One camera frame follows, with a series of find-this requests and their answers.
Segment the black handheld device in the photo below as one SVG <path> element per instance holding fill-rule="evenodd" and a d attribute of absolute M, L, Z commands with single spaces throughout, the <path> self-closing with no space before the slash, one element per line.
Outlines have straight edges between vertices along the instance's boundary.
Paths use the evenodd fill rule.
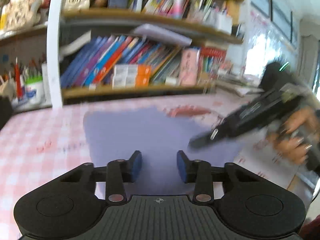
<path fill-rule="evenodd" d="M 212 167 L 177 153 L 184 183 L 195 183 L 187 195 L 133 195 L 142 165 L 141 152 L 106 167 L 84 163 L 24 195 L 14 218 L 23 240 L 301 240 L 305 206 L 295 194 L 234 164 Z M 95 185 L 106 182 L 106 199 Z M 213 181 L 221 181 L 224 196 L 214 199 Z"/>
<path fill-rule="evenodd" d="M 268 126 L 275 120 L 284 123 L 287 118 L 306 103 L 310 97 L 308 89 L 293 75 L 279 71 L 279 63 L 267 65 L 260 87 L 265 91 L 251 103 L 240 107 L 228 115 L 220 125 L 211 131 L 191 138 L 189 146 L 193 149 L 207 147 L 225 138 L 236 138 L 254 129 Z M 320 149 L 304 125 L 295 134 L 303 137 L 310 145 L 307 168 L 320 175 Z"/>

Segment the blue book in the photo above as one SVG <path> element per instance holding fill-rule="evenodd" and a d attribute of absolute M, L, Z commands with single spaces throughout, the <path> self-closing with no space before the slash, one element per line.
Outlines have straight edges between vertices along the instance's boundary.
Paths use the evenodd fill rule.
<path fill-rule="evenodd" d="M 130 60 L 135 56 L 135 54 L 141 49 L 141 47 L 145 44 L 145 41 L 140 41 L 137 46 L 120 62 L 120 64 L 129 63 Z"/>
<path fill-rule="evenodd" d="M 110 50 L 105 54 L 103 59 L 94 67 L 94 69 L 90 72 L 87 79 L 84 82 L 85 86 L 89 86 L 96 75 L 100 72 L 103 68 L 104 64 L 111 58 L 112 54 L 120 47 L 120 45 L 124 42 L 126 36 L 120 36 L 119 39 L 113 44 Z"/>
<path fill-rule="evenodd" d="M 97 54 L 99 49 L 107 42 L 107 40 L 108 37 L 101 38 L 100 42 L 98 42 L 98 44 L 92 48 L 90 55 L 81 63 L 81 66 L 79 67 L 75 75 L 71 78 L 71 81 L 68 83 L 68 86 L 71 86 L 76 81 L 82 70 L 87 66 L 89 61 L 94 57 L 94 55 Z"/>
<path fill-rule="evenodd" d="M 70 63 L 66 71 L 61 75 L 60 77 L 60 83 L 64 84 L 70 73 L 72 72 L 72 69 L 75 67 L 76 64 L 78 64 L 79 60 L 84 56 L 84 54 L 87 52 L 87 50 L 92 47 L 94 44 L 94 39 L 92 39 L 88 44 L 85 44 L 82 49 L 79 51 L 79 53 L 76 55 L 76 57 L 73 59 L 73 61 Z"/>
<path fill-rule="evenodd" d="M 122 52 L 122 55 L 121 55 L 121 58 L 120 58 L 119 62 L 121 62 L 121 61 L 129 54 L 129 52 L 132 51 L 132 50 L 135 48 L 135 46 L 138 45 L 138 41 L 139 41 L 139 38 L 134 38 L 134 39 L 130 42 L 130 44 L 128 45 L 128 47 L 126 47 L 126 48 L 124 49 L 124 51 Z"/>
<path fill-rule="evenodd" d="M 102 37 L 98 37 L 94 40 L 94 44 L 85 52 L 83 57 L 77 62 L 77 64 L 72 68 L 71 73 L 66 78 L 62 88 L 66 88 L 72 84 L 72 80 L 77 73 L 80 73 L 79 70 L 84 67 L 84 64 L 89 61 L 89 56 L 95 51 L 96 47 L 101 43 Z"/>
<path fill-rule="evenodd" d="M 152 55 L 154 52 L 156 52 L 157 49 L 159 49 L 161 46 L 161 43 L 158 43 L 157 45 L 153 46 L 150 50 L 148 50 L 139 60 L 138 64 L 143 64 L 150 55 Z"/>

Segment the white wall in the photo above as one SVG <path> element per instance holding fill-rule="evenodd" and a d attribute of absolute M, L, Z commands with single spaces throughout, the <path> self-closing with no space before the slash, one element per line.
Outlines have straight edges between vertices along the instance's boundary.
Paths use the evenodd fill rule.
<path fill-rule="evenodd" d="M 300 22 L 300 35 L 306 37 L 313 35 L 320 40 L 320 25 L 310 20 L 302 19 Z"/>
<path fill-rule="evenodd" d="M 245 24 L 246 33 L 249 33 L 248 28 L 250 28 L 250 8 L 251 0 L 245 0 L 240 5 L 239 22 Z M 227 50 L 226 59 L 229 59 L 234 64 L 234 67 L 240 69 L 244 64 L 247 57 L 249 37 L 244 36 L 244 42 L 242 45 L 229 45 Z"/>

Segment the fingernail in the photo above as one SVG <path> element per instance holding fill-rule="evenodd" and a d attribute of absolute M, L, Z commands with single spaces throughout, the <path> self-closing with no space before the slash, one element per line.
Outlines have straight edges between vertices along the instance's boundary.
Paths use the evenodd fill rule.
<path fill-rule="evenodd" d="M 285 135 L 287 133 L 287 131 L 288 131 L 288 129 L 286 127 L 284 127 L 284 125 L 283 125 L 279 128 L 278 133 L 280 136 L 282 136 L 282 135 Z"/>
<path fill-rule="evenodd" d="M 299 138 L 298 143 L 301 144 L 303 142 L 304 138 Z"/>

